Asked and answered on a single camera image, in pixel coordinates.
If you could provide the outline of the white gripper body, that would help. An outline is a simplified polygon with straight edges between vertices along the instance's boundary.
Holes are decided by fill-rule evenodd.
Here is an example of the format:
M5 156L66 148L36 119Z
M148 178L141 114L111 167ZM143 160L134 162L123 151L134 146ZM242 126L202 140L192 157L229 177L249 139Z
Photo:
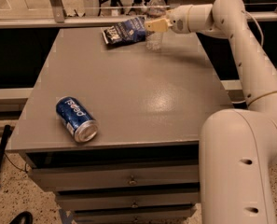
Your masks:
M189 34L188 14L192 9L192 5L183 5L171 9L167 13L167 18L170 21L171 29L177 34Z

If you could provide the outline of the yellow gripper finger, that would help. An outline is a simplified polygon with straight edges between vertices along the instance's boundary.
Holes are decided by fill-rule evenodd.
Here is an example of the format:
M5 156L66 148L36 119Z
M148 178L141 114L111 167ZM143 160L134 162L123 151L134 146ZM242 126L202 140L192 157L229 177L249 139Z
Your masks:
M150 32L167 32L173 25L166 18L145 21L145 29Z

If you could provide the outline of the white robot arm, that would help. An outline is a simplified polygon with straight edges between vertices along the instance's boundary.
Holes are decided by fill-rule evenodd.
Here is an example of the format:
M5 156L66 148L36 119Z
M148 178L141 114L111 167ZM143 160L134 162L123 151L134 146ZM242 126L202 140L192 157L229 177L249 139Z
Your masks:
M241 81L247 107L218 111L201 128L202 224L276 224L269 167L277 163L277 70L247 18L242 0L215 0L145 23L151 32L225 37Z

